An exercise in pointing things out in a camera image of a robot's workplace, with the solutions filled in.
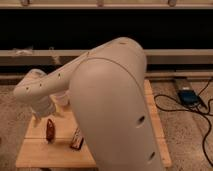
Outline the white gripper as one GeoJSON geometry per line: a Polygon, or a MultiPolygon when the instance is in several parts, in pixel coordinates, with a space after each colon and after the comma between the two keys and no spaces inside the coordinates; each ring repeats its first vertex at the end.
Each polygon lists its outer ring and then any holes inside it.
{"type": "Polygon", "coordinates": [[[56,111],[52,100],[39,101],[31,105],[34,115],[34,126],[37,127],[44,117],[48,117],[56,111]]]}

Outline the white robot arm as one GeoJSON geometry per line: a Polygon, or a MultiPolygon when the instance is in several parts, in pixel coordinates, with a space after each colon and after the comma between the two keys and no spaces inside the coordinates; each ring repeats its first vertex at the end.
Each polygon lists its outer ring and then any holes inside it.
{"type": "Polygon", "coordinates": [[[99,171],[165,171],[145,97],[146,66],[141,45],[120,37],[48,75],[26,75],[14,96],[46,117],[50,96],[67,91],[99,171]]]}

